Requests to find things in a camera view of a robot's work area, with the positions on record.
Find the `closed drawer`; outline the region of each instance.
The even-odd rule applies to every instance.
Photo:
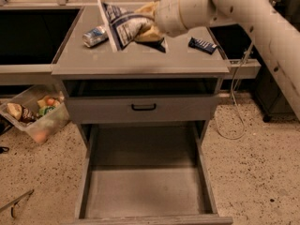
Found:
[[[67,100],[71,120],[77,124],[208,120],[218,96],[82,98]]]

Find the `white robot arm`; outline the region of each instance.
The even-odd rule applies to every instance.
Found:
[[[228,18],[251,38],[300,119],[300,33],[269,0],[161,0],[155,13],[159,30],[170,36],[197,26],[214,26]]]

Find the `white cable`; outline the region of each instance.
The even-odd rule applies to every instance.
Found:
[[[235,77],[236,77],[236,74],[238,72],[238,70],[240,69],[241,66],[243,66],[244,63],[240,62],[240,66],[236,69],[236,71],[234,72],[233,74],[233,77],[232,77],[232,84],[231,84],[231,98],[233,100],[233,105],[234,107],[236,108],[236,111],[237,111],[237,114],[238,114],[238,117],[239,119],[241,120],[242,122],[242,125],[243,125],[243,130],[240,134],[238,134],[237,136],[234,136],[234,137],[229,137],[229,136],[226,136],[225,134],[223,134],[220,129],[219,129],[219,125],[218,125],[218,120],[217,120],[217,111],[215,113],[215,121],[216,121],[216,127],[217,127],[217,133],[222,136],[223,138],[225,139],[229,139],[229,140],[237,140],[237,139],[240,139],[242,138],[244,135],[245,135],[245,131],[246,131],[246,126],[245,126],[245,123],[244,123],[244,120],[242,118],[242,115],[241,113],[239,112],[239,109],[238,109],[238,106],[237,106],[237,102],[236,102],[236,99],[235,99],[235,95],[234,95],[234,90],[236,88],[236,85],[238,84],[238,81],[239,80],[236,80],[236,83],[234,84],[234,80],[235,80]]]

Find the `metal cabinet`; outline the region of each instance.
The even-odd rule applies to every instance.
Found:
[[[294,114],[267,67],[262,67],[256,79],[255,97],[265,112],[264,122],[269,122],[273,116]]]
[[[229,72],[219,52],[188,47],[212,41],[207,29],[165,37],[166,53],[85,48],[100,23],[85,7],[52,71],[87,145],[74,224],[232,224],[218,215],[201,149]]]

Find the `speckled floor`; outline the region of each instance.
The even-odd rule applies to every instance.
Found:
[[[246,125],[238,140],[218,134],[210,122],[202,148],[221,216],[234,225],[300,224],[300,124],[294,117],[263,122],[251,98],[238,100]],[[235,136],[241,129],[227,98],[217,108],[220,130]],[[55,225],[74,219],[85,145],[77,127],[69,123],[42,145],[13,128],[0,137],[10,151],[0,155],[0,206],[29,189],[34,193],[0,213],[0,224]]]

